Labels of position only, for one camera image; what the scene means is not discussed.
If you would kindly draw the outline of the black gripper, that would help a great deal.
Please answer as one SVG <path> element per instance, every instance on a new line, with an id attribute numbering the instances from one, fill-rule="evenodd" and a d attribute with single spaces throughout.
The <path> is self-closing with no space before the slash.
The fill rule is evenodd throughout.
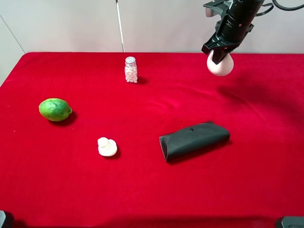
<path id="1" fill-rule="evenodd" d="M 212 61 L 219 64 L 227 54 L 240 45 L 240 42 L 228 40 L 242 40 L 244 38 L 249 25 L 263 3 L 263 0 L 233 0 L 219 30 L 203 44 L 201 51 L 209 54 L 213 50 Z"/>

